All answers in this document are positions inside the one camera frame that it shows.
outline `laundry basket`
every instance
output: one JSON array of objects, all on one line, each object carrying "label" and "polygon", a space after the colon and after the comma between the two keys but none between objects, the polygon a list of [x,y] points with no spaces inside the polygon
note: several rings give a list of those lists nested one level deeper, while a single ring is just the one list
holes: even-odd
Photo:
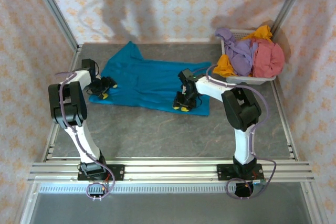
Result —
[{"label": "laundry basket", "polygon": [[[250,33],[255,32],[254,30],[240,30],[240,29],[230,29],[231,33],[235,36],[236,40],[241,40],[245,38]],[[222,44],[222,54],[225,55],[224,41],[221,39]],[[273,81],[276,76],[272,78],[257,78],[257,77],[248,77],[248,76],[229,76],[226,77],[226,82],[228,83],[241,83],[245,82],[247,84],[261,85],[266,81]]]}]

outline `yellow cloth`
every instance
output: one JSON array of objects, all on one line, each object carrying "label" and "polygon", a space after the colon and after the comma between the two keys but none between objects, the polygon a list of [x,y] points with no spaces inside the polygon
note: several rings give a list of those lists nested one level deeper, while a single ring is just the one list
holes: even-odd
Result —
[{"label": "yellow cloth", "polygon": [[244,39],[266,39],[271,41],[272,33],[271,28],[268,25],[260,26],[254,33],[247,35]]},{"label": "yellow cloth", "polygon": [[222,77],[237,76],[231,66],[229,57],[222,55],[217,63],[217,67],[214,68],[213,73],[219,74]]}]

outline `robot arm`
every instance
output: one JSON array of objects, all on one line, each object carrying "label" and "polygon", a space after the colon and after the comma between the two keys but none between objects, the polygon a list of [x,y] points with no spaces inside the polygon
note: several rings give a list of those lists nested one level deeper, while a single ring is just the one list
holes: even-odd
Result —
[{"label": "robot arm", "polygon": [[196,107],[196,98],[199,95],[208,95],[223,102],[227,119],[235,130],[234,170],[237,177],[246,178],[245,175],[256,166],[256,158],[252,154],[254,138],[251,144],[249,142],[250,130],[258,123],[261,115],[260,106],[253,93],[203,74],[195,76],[189,69],[181,71],[179,79],[182,82],[182,92],[176,94],[173,104],[175,109],[190,111]]},{"label": "robot arm", "polygon": [[[88,89],[101,99],[108,96],[108,90],[115,88],[117,83],[110,77],[96,77],[96,63],[91,59],[82,60],[82,67],[75,70],[76,76],[71,79],[63,88],[63,103],[67,122],[77,130],[79,143],[88,154],[101,164],[106,164],[99,148],[92,140],[90,131],[86,124],[87,107],[83,96],[83,90]],[[86,176],[95,179],[104,179],[107,171],[97,165],[82,151],[76,140],[75,134],[66,126],[60,107],[59,97],[60,84],[52,84],[48,88],[50,111],[53,121],[60,125],[73,140],[80,155],[80,171]]]}]

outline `patterned wallpaper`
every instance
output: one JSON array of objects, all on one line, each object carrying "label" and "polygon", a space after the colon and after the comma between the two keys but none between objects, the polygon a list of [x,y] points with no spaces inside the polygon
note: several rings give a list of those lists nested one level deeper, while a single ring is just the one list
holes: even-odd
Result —
[{"label": "patterned wallpaper", "polygon": [[297,0],[282,29],[287,64],[280,83],[291,132],[336,223],[336,1]]},{"label": "patterned wallpaper", "polygon": [[13,223],[41,158],[51,125],[48,85],[72,54],[43,0],[0,0],[0,223]]},{"label": "patterned wallpaper", "polygon": [[284,0],[56,0],[78,43],[208,42],[219,26],[258,27]]}]

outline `purple cloth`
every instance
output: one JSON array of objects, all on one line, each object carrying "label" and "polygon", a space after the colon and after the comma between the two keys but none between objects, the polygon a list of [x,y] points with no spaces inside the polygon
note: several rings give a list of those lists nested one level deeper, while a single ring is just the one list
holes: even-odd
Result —
[{"label": "purple cloth", "polygon": [[228,28],[218,28],[215,35],[224,41],[225,54],[239,76],[248,76],[253,66],[253,55],[258,48],[258,43],[252,46],[250,39],[236,41]]}]

